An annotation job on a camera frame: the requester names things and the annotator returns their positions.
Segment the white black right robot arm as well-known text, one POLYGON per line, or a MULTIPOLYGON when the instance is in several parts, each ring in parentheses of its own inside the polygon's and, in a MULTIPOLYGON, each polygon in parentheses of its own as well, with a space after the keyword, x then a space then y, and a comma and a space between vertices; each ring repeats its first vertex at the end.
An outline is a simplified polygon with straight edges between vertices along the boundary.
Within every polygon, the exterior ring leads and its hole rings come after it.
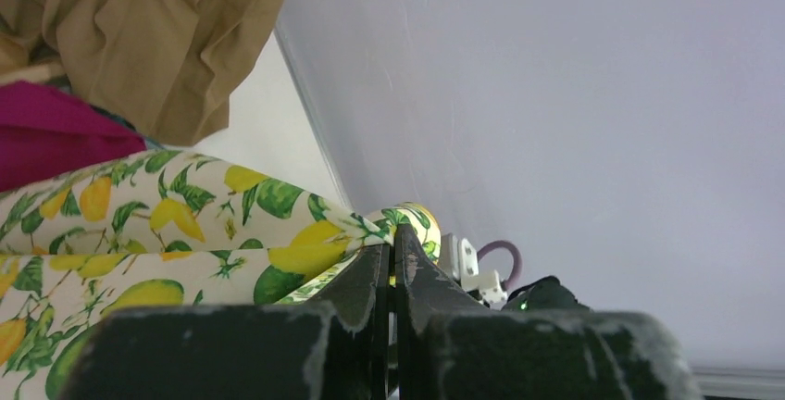
POLYGON ((502 310, 532 311, 541 309, 590 310, 556 276, 547 276, 512 292, 502 310))

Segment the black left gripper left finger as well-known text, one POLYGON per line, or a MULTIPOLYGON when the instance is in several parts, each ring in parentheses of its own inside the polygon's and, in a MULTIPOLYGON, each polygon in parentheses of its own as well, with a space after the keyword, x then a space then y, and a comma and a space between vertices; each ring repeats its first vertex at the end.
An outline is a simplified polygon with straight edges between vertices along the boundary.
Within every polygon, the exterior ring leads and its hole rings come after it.
POLYGON ((103 319, 63 399, 384 399, 390 249, 361 250, 300 305, 128 307, 103 319))

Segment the brown skirt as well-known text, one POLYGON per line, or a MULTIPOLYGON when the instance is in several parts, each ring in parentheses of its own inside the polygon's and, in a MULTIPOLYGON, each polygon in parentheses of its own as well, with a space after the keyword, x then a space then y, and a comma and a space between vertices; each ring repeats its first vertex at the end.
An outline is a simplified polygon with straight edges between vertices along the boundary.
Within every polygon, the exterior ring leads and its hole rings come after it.
POLYGON ((284 0, 1 0, 13 62, 57 58, 71 89, 163 144, 227 128, 284 0))

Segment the magenta cloth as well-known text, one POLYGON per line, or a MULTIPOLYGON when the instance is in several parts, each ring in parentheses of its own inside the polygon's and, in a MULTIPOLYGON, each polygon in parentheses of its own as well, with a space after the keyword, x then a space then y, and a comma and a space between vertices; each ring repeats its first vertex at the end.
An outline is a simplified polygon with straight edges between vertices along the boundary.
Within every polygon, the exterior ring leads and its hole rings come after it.
POLYGON ((146 149, 141 135, 55 88, 1 87, 1 190, 146 149))

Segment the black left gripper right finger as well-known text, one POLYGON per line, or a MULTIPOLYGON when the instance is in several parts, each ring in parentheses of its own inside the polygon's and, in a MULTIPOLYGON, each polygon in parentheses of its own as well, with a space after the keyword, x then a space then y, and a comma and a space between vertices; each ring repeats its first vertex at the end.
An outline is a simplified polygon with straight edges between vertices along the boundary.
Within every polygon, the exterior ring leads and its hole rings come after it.
POLYGON ((698 399, 674 335, 644 313, 480 304, 394 236, 399 392, 404 399, 698 399))

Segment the yellow patterned cloth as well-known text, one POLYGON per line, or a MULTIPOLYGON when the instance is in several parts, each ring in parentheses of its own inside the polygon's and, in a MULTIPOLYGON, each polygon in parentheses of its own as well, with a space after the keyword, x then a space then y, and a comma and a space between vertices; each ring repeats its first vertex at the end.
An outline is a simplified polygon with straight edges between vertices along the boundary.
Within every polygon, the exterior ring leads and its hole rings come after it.
POLYGON ((130 306, 299 304, 423 206, 368 216, 228 161, 149 150, 41 181, 1 175, 1 395, 54 399, 93 327, 130 306))

